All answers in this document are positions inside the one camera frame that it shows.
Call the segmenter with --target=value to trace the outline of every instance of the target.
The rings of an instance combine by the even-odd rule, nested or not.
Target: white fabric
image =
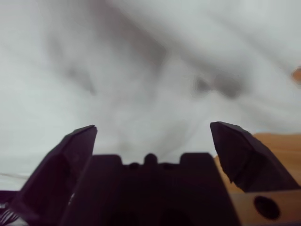
[[[118,8],[166,50],[137,54]],[[299,0],[1,0],[0,189],[19,189],[74,129],[95,124],[95,153],[215,155],[213,121],[252,133],[301,131]],[[194,95],[196,76],[247,81],[236,99]]]

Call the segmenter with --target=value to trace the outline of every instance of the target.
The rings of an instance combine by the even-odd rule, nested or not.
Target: orange object
[[[297,82],[301,82],[301,67],[293,72],[293,79]]]

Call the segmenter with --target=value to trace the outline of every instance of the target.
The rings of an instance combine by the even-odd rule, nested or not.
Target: wooden surface
[[[254,137],[264,143],[286,167],[292,177],[301,185],[301,134],[278,135],[269,133],[255,134]],[[222,171],[218,157],[215,163],[229,193],[242,193],[234,183],[230,183]]]
[[[253,201],[257,196],[272,199],[280,209],[280,216],[270,220],[262,216]],[[238,218],[243,226],[282,224],[301,221],[301,190],[285,192],[230,194]]]
[[[264,143],[274,153],[294,179],[301,185],[301,134],[277,135],[261,133],[255,134],[254,137]],[[218,157],[215,158],[215,163],[243,226],[301,222],[301,190],[243,193],[235,184],[230,183],[227,175],[222,171]],[[256,210],[254,199],[258,195],[271,198],[277,204],[281,212],[277,220],[269,220]]]

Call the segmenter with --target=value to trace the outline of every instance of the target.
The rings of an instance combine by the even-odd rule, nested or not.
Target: white cloth
[[[301,131],[301,91],[290,79],[301,1],[102,1],[0,1],[0,189],[19,189],[65,134],[89,124],[94,153],[124,163],[150,152],[171,162],[216,155],[213,121]],[[196,76],[211,83],[223,72],[247,81],[238,98],[195,95]]]

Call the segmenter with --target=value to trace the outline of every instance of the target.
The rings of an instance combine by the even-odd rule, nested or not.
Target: wrinkled white sheet
[[[213,121],[301,132],[301,90],[290,79],[300,66],[300,8],[299,0],[1,0],[0,189],[20,189],[65,134],[89,124],[98,128],[94,153],[124,163],[149,152],[170,162],[216,155]],[[197,76],[212,84],[223,73],[245,81],[239,97],[195,90]]]

